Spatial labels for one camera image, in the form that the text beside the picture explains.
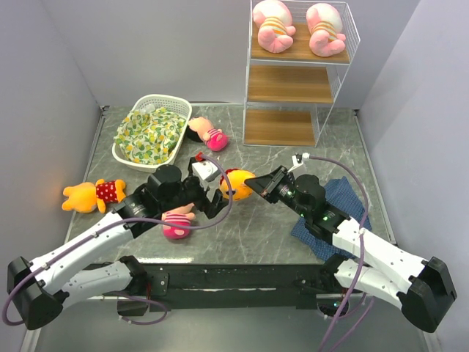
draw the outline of plush toy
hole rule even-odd
[[[226,176],[228,176],[229,182],[232,185],[233,200],[242,200],[252,194],[252,189],[244,184],[244,180],[246,178],[256,177],[255,174],[245,170],[228,169],[226,170]],[[228,184],[226,183],[226,180],[223,176],[220,179],[220,191],[224,198],[229,198]]]
[[[277,54],[292,46],[296,28],[292,26],[292,15],[283,2],[261,1],[254,7],[252,17],[259,28],[257,41],[261,48]]]
[[[172,224],[190,226],[191,220],[196,218],[196,215],[191,212],[192,207],[193,203],[167,211],[163,213],[161,220],[171,222]],[[187,229],[178,229],[177,227],[163,225],[163,234],[172,240],[187,237],[189,233],[191,233],[191,231]]]
[[[214,152],[219,152],[228,144],[228,136],[221,130],[216,130],[213,124],[205,117],[196,117],[189,120],[189,128],[197,132],[199,138]]]
[[[106,203],[121,202],[125,198],[124,188],[125,182],[122,180],[105,182],[103,179],[98,180],[95,185],[85,182],[66,187],[64,196],[68,199],[62,203],[62,209],[91,213],[97,207],[101,213],[105,213]]]
[[[309,48],[317,56],[328,57],[345,49],[345,35],[339,11],[329,4],[315,4],[306,12],[311,33]]]

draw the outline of floral fabric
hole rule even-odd
[[[166,108],[134,110],[117,128],[114,141],[129,161],[161,164],[170,158],[185,124],[185,118]]]

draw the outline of wooden shelf board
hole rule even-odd
[[[332,104],[325,67],[252,65],[248,100]]]
[[[309,112],[248,109],[244,142],[260,145],[316,145]]]
[[[279,54],[272,54],[261,48],[257,41],[257,32],[259,31],[256,24],[252,24],[252,44],[251,58],[263,60],[286,60],[286,61],[303,61],[303,62],[321,62],[331,64],[349,64],[350,58],[347,49],[341,53],[329,57],[321,57],[314,55],[309,48],[308,26],[305,23],[294,23],[296,33],[293,36],[293,45],[286,51]]]

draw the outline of blue cloth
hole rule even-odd
[[[356,221],[360,221],[365,209],[363,204],[358,198],[355,191],[353,191],[348,179],[343,177],[341,180],[330,180],[325,186],[325,198],[334,207],[344,211],[353,217]],[[366,217],[364,227],[372,231],[372,225],[369,222],[369,218]],[[292,235],[298,238],[304,244],[311,247],[313,253],[322,260],[327,260],[334,254],[342,254],[345,257],[351,258],[352,255],[349,252],[339,249],[335,246],[327,244],[319,238],[315,238],[305,228],[305,219],[300,218],[296,225],[293,227]]]

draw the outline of marble tabletop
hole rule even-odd
[[[132,170],[116,160],[111,146],[117,126],[130,111],[130,107],[111,107],[105,112],[102,130],[92,156],[87,180],[96,182],[123,179],[127,194],[145,183],[145,172]],[[242,106],[194,106],[194,116],[210,118],[230,138],[229,146],[219,152],[210,152],[203,144],[186,139],[177,155],[175,165],[187,175],[189,158],[203,150],[215,156],[225,169],[247,169],[256,175],[264,175],[280,165],[290,168],[292,155],[309,152],[327,156],[352,167],[370,199],[370,221],[376,235],[390,240],[378,190],[363,148],[358,124],[349,109],[334,109],[316,147],[265,147],[243,145]],[[321,161],[307,161],[307,169],[316,175],[321,184],[330,179],[347,175],[339,166]],[[358,187],[350,183],[359,194]],[[203,224],[207,218],[196,212],[194,223]],[[97,211],[90,214],[76,213],[70,225],[69,239],[90,228],[102,217]],[[234,203],[228,218],[216,227],[193,231],[190,236],[177,241],[166,239],[160,227],[154,227],[134,241],[109,250],[98,263],[115,261],[124,255],[134,255],[145,263],[198,263],[198,264],[308,264],[321,263],[309,247],[302,244],[290,232],[298,215],[278,203],[271,205],[253,194],[248,199]]]

